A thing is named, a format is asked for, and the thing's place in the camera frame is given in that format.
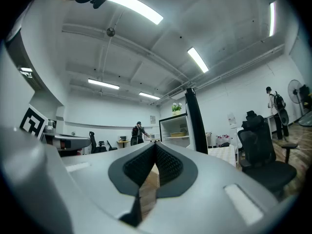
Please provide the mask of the cluster of large water bottles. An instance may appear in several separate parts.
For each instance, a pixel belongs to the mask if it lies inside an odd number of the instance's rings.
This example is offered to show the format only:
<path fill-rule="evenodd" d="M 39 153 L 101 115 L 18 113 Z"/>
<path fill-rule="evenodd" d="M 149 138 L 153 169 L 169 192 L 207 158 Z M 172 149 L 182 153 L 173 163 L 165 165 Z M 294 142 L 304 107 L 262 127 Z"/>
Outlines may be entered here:
<path fill-rule="evenodd" d="M 231 143 L 231 137 L 229 135 L 216 136 L 217 147 L 228 147 Z"/>

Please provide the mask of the ceiling air vent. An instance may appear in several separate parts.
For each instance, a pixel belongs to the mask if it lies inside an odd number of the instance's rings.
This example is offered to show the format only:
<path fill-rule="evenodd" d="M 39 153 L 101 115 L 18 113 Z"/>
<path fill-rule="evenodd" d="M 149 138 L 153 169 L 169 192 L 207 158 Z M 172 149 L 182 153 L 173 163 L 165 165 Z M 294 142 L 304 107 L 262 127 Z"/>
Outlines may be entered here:
<path fill-rule="evenodd" d="M 171 92 L 169 92 L 169 93 L 168 93 L 168 96 L 169 96 L 169 97 L 173 97 L 173 96 L 175 96 L 175 95 L 177 95 L 177 94 L 179 94 L 179 93 L 181 93 L 181 92 L 183 92 L 183 91 L 184 91 L 184 90 L 183 90 L 182 87 L 178 87 L 178 88 L 172 90 Z"/>

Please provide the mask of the grey floor rug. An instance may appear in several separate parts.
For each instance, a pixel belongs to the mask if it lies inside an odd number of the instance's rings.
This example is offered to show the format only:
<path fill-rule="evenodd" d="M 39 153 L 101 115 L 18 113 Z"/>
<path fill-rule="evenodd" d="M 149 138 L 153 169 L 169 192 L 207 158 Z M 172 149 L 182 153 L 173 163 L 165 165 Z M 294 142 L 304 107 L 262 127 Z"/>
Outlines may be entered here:
<path fill-rule="evenodd" d="M 236 167 L 235 148 L 231 144 L 228 147 L 209 148 L 208 155 L 222 159 Z"/>

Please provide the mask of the black mini fridge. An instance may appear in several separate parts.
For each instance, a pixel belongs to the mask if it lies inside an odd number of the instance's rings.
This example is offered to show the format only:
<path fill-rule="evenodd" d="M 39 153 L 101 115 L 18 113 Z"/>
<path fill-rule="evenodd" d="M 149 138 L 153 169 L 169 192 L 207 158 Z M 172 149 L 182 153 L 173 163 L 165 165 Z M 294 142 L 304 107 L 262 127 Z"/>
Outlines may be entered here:
<path fill-rule="evenodd" d="M 193 88 L 185 93 L 185 113 L 159 120 L 160 141 L 208 154 L 200 108 Z M 170 133 L 186 132 L 188 137 L 171 138 Z"/>

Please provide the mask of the black mesh office chair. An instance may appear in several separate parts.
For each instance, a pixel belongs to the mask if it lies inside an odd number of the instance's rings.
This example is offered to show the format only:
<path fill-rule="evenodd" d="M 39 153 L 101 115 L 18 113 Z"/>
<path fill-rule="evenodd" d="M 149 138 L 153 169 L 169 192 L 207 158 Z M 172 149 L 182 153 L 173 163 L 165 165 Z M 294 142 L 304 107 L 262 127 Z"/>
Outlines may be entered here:
<path fill-rule="evenodd" d="M 255 116 L 242 123 L 238 132 L 239 140 L 245 152 L 245 159 L 240 161 L 242 172 L 263 185 L 277 198 L 284 195 L 284 187 L 296 177 L 296 169 L 289 164 L 290 150 L 298 147 L 297 143 L 281 146 L 286 150 L 285 161 L 277 161 L 268 123 L 263 116 Z"/>

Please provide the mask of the white desk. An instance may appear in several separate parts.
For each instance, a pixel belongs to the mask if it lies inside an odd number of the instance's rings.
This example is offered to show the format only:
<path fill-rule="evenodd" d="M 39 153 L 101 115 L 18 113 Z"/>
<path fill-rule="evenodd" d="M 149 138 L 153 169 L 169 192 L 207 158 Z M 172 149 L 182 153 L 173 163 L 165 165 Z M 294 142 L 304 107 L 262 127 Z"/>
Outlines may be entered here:
<path fill-rule="evenodd" d="M 272 119 L 273 119 L 273 115 L 264 117 L 264 121 L 268 124 L 271 138 L 272 138 L 272 124 L 271 124 Z"/>

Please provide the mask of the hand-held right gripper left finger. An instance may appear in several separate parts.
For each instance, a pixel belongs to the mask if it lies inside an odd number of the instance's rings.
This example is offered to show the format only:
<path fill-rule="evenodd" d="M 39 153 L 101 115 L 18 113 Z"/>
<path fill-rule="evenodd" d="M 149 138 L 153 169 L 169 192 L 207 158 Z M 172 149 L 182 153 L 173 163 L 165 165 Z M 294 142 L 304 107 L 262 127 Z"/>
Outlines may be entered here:
<path fill-rule="evenodd" d="M 156 203 L 155 144 L 62 158 L 78 187 L 110 216 L 137 227 Z"/>

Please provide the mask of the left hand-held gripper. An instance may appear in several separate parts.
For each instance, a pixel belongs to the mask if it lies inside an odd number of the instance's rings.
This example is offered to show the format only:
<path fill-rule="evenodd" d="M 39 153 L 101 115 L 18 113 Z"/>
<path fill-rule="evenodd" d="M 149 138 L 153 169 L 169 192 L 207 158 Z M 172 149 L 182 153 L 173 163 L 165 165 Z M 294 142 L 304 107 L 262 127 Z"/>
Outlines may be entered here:
<path fill-rule="evenodd" d="M 43 143 L 53 145 L 59 152 L 78 151 L 91 144 L 91 140 L 87 137 L 57 133 L 56 122 L 46 118 L 31 105 L 29 105 L 21 121 L 20 128 L 37 137 Z"/>

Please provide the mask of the black standing fan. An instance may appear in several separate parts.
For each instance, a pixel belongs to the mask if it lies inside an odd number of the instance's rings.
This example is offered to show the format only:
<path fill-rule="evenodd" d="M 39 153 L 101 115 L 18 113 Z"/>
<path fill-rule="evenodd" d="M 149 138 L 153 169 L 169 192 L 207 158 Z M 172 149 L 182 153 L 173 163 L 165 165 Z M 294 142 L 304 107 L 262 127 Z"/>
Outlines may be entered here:
<path fill-rule="evenodd" d="M 300 88 L 302 87 L 302 84 L 298 80 L 291 80 L 288 85 L 288 94 L 291 99 L 291 101 L 295 104 L 299 105 L 299 109 L 301 112 L 301 116 L 303 116 L 303 109 L 301 105 L 301 97 L 300 97 Z"/>

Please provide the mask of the white water dispenser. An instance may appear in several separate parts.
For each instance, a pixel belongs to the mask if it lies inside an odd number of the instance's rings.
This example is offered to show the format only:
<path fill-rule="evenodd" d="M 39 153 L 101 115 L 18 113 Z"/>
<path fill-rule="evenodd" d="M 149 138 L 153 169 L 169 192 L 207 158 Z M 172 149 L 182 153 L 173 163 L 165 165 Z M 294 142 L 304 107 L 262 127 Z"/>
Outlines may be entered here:
<path fill-rule="evenodd" d="M 229 113 L 227 115 L 227 118 L 228 118 L 228 122 L 229 122 L 229 126 L 231 129 L 235 129 L 237 128 L 237 123 L 236 123 L 236 119 L 235 119 L 235 116 L 233 113 Z"/>

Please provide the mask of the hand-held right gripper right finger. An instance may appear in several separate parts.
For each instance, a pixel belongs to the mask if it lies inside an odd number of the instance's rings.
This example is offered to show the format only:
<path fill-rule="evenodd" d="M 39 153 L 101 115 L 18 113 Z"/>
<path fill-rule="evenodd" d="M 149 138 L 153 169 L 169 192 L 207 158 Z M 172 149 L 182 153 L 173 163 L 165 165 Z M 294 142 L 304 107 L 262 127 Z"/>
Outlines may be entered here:
<path fill-rule="evenodd" d="M 278 234 L 297 196 L 283 201 L 230 163 L 180 146 L 198 175 L 181 196 L 161 198 L 140 223 L 147 234 Z"/>

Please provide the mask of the long ceiling light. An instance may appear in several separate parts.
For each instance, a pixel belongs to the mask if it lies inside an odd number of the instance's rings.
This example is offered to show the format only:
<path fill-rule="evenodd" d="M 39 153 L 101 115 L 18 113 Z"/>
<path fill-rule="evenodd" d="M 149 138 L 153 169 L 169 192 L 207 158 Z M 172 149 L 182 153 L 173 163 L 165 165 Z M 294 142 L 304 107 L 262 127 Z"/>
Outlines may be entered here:
<path fill-rule="evenodd" d="M 149 6 L 145 5 L 144 3 L 138 0 L 108 0 L 119 5 L 122 5 L 136 13 L 144 16 L 154 24 L 158 25 L 162 20 L 163 16 L 160 15 L 158 12 L 150 8 Z"/>
<path fill-rule="evenodd" d="M 143 92 L 140 92 L 139 95 L 140 95 L 140 96 L 143 96 L 143 97 L 155 99 L 155 100 L 159 100 L 159 99 L 160 99 L 160 97 L 153 96 L 153 95 L 150 95 L 150 94 L 147 94 L 147 93 L 143 93 Z"/>
<path fill-rule="evenodd" d="M 191 56 L 191 58 L 195 61 L 195 63 L 199 66 L 199 68 L 202 70 L 203 73 L 206 73 L 209 71 L 207 65 L 199 55 L 199 53 L 196 51 L 195 48 L 191 47 L 187 53 Z"/>
<path fill-rule="evenodd" d="M 117 85 L 106 83 L 106 82 L 102 82 L 102 81 L 95 80 L 95 79 L 90 79 L 90 78 L 88 79 L 88 83 L 93 84 L 93 85 L 98 85 L 98 86 L 102 86 L 102 87 L 115 89 L 115 90 L 119 89 L 119 86 L 117 86 Z"/>
<path fill-rule="evenodd" d="M 270 3 L 270 31 L 269 31 L 269 37 L 272 37 L 274 35 L 275 31 L 275 3 Z"/>

